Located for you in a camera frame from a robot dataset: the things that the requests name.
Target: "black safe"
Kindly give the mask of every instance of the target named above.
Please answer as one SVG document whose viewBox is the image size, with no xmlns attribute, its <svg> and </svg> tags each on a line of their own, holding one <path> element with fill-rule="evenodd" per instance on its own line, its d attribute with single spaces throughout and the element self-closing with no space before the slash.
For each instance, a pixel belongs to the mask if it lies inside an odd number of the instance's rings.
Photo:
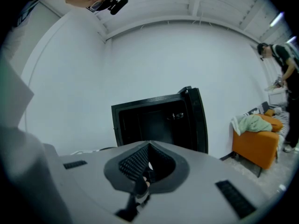
<svg viewBox="0 0 299 224">
<path fill-rule="evenodd" d="M 206 118 L 199 89 L 112 107 L 117 146 L 155 140 L 208 153 Z"/>
</svg>

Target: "gray floor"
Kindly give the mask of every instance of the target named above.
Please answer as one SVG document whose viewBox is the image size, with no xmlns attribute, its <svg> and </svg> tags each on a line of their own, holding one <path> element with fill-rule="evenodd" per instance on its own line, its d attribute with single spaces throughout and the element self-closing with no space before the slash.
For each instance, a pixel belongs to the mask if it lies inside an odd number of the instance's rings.
<svg viewBox="0 0 299 224">
<path fill-rule="evenodd" d="M 291 153 L 280 152 L 278 162 L 273 162 L 268 170 L 263 170 L 260 177 L 257 174 L 260 168 L 249 160 L 239 157 L 239 159 L 228 158 L 224 163 L 242 173 L 248 179 L 260 186 L 261 190 L 269 197 L 273 197 L 278 192 L 282 192 L 288 186 L 290 177 L 293 174 L 294 166 L 299 160 L 299 145 Z"/>
</svg>

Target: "orange pillow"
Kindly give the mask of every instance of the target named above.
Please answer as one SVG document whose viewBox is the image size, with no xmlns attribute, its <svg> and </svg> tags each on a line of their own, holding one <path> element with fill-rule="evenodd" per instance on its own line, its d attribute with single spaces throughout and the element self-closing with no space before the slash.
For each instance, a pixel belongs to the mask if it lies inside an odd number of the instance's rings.
<svg viewBox="0 0 299 224">
<path fill-rule="evenodd" d="M 272 125 L 272 132 L 278 132 L 284 126 L 278 119 L 266 115 L 262 115 L 262 114 L 256 114 L 256 115 L 262 117 L 263 120 L 269 122 Z"/>
<path fill-rule="evenodd" d="M 274 110 L 268 109 L 267 112 L 264 115 L 272 117 L 274 115 Z"/>
</svg>

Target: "person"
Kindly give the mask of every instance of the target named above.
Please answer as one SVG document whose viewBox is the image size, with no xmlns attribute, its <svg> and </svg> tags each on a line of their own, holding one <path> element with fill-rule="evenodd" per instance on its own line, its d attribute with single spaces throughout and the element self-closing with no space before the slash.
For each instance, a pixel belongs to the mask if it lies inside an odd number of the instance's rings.
<svg viewBox="0 0 299 224">
<path fill-rule="evenodd" d="M 287 146 L 284 151 L 288 153 L 295 149 L 299 139 L 299 73 L 296 70 L 298 60 L 292 56 L 292 51 L 288 48 L 288 45 L 260 43 L 257 46 L 257 51 L 263 58 L 273 57 L 276 60 L 283 73 L 280 84 L 283 86 L 284 82 L 287 83 L 289 93 L 287 110 L 290 113 L 290 130 L 285 138 Z"/>
<path fill-rule="evenodd" d="M 19 13 L 18 17 L 9 31 L 5 41 L 2 45 L 2 50 L 4 56 L 8 61 L 11 61 L 14 54 L 18 50 L 21 40 L 26 32 L 26 26 L 30 19 L 30 14 L 34 7 L 38 4 L 40 0 L 31 0 Z M 66 3 L 74 5 L 76 7 L 90 7 L 95 3 L 103 2 L 104 0 L 65 0 Z"/>
</svg>

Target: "black cap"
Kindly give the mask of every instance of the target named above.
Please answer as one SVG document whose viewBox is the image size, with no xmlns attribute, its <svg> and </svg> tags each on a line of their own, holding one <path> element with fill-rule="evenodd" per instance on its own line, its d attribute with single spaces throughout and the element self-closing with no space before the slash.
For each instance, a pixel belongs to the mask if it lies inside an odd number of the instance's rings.
<svg viewBox="0 0 299 224">
<path fill-rule="evenodd" d="M 269 46 L 269 45 L 266 44 L 266 43 L 259 43 L 259 44 L 257 45 L 257 52 L 258 52 L 260 55 L 262 55 L 263 47 L 267 47 L 267 46 Z"/>
</svg>

